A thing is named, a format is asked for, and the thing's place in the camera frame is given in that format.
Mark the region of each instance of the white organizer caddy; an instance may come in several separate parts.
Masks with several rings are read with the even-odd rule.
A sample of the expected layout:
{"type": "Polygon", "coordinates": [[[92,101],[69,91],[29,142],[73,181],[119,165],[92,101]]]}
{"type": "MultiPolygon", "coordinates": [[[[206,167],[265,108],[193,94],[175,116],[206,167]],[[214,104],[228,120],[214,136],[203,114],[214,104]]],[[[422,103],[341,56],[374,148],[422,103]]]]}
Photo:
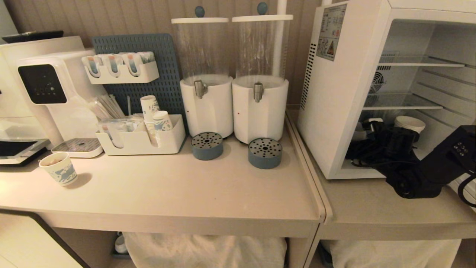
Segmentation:
{"type": "Polygon", "coordinates": [[[119,77],[112,76],[107,66],[99,65],[99,71],[101,76],[96,78],[91,75],[88,68],[84,66],[86,74],[88,74],[89,81],[91,84],[126,84],[126,83],[149,83],[157,78],[159,78],[159,70],[157,69],[157,62],[148,62],[145,64],[139,65],[140,75],[133,76],[130,74],[127,65],[118,65],[118,70],[120,71],[119,77]]]}
{"type": "Polygon", "coordinates": [[[107,155],[166,155],[176,154],[180,151],[185,140],[185,128],[181,114],[170,114],[174,125],[171,131],[157,131],[160,138],[158,147],[150,143],[149,135],[144,123],[133,132],[121,132],[119,135],[124,143],[123,148],[112,144],[107,133],[96,132],[96,136],[107,155]]]}

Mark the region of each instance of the beverage dispenser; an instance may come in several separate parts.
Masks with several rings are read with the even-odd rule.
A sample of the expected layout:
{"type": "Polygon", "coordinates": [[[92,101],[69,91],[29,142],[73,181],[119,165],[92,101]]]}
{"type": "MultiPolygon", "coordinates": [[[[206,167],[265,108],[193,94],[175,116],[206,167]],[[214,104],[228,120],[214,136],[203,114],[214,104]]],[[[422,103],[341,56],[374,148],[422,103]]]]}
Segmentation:
{"type": "Polygon", "coordinates": [[[227,137],[233,133],[228,22],[228,18],[172,19],[191,136],[214,132],[227,137]]]}
{"type": "Polygon", "coordinates": [[[284,79],[292,15],[234,17],[238,42],[233,81],[235,136],[279,140],[283,134],[289,82],[284,79]]]}

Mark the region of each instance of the clear dispenser jar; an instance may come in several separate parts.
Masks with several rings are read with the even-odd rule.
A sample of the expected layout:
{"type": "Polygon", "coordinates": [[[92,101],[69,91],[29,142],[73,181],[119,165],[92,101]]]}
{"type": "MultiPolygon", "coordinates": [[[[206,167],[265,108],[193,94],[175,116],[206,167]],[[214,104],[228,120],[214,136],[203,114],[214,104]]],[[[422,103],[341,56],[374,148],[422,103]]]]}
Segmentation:
{"type": "Polygon", "coordinates": [[[284,82],[289,23],[293,15],[234,17],[238,49],[235,82],[253,88],[279,87],[284,82]]]}
{"type": "Polygon", "coordinates": [[[228,18],[171,20],[185,84],[206,86],[229,82],[228,18]]]}

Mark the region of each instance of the control panel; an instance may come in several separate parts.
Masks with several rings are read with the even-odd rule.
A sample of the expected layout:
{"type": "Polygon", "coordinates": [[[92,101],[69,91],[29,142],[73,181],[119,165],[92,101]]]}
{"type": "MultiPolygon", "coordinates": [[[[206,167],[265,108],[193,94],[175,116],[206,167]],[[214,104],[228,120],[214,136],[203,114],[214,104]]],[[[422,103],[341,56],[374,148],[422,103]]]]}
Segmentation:
{"type": "Polygon", "coordinates": [[[52,65],[20,66],[18,73],[33,103],[66,103],[66,96],[52,65]]]}

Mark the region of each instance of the floor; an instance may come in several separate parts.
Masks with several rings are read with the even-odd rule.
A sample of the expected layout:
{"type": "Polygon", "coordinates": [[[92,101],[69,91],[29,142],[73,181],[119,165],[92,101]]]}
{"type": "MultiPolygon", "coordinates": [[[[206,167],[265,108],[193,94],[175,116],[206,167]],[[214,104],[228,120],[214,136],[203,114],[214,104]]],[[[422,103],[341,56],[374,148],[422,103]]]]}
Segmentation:
{"type": "MultiPolygon", "coordinates": [[[[455,261],[451,268],[475,268],[476,267],[476,260],[468,259],[468,256],[462,250],[458,251],[456,255],[455,261]]],[[[125,260],[125,259],[114,259],[111,266],[109,268],[136,268],[132,260],[125,260]]],[[[321,260],[319,254],[315,254],[314,258],[311,261],[311,265],[309,268],[325,268],[321,264],[321,260]]]]}

